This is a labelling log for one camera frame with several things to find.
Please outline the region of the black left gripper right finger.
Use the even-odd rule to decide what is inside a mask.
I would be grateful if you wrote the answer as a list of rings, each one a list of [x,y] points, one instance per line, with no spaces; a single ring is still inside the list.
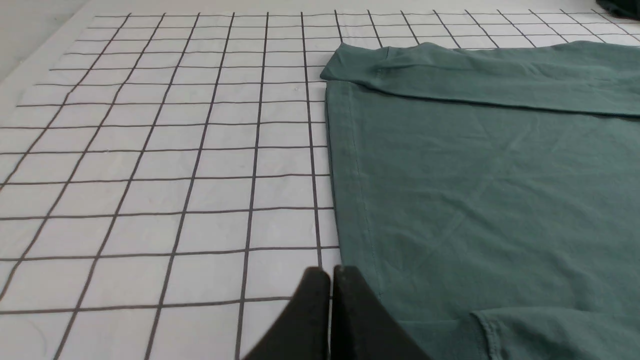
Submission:
[[[403,330],[355,266],[333,270],[332,360],[429,360]]]

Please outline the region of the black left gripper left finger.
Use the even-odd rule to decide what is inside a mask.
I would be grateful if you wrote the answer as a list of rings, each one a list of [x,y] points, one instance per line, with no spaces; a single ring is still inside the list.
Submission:
[[[292,298],[245,360],[326,360],[330,277],[307,268]]]

